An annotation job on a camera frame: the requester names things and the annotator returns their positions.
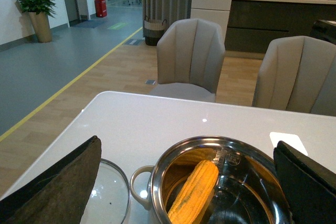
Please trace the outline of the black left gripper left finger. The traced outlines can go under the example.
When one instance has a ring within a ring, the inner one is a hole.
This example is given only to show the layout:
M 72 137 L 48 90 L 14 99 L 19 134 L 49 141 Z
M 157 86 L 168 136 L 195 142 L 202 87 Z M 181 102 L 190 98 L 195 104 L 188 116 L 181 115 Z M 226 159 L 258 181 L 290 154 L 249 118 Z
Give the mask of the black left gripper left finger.
M 1 223 L 80 223 L 95 184 L 101 141 L 93 136 L 1 200 Z

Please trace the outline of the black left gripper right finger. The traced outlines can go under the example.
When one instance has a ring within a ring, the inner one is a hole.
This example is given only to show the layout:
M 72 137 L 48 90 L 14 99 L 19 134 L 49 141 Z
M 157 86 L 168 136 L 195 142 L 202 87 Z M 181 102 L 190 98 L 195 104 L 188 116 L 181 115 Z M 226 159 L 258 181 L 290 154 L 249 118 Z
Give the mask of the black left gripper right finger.
M 273 157 L 293 221 L 335 223 L 335 173 L 284 141 Z

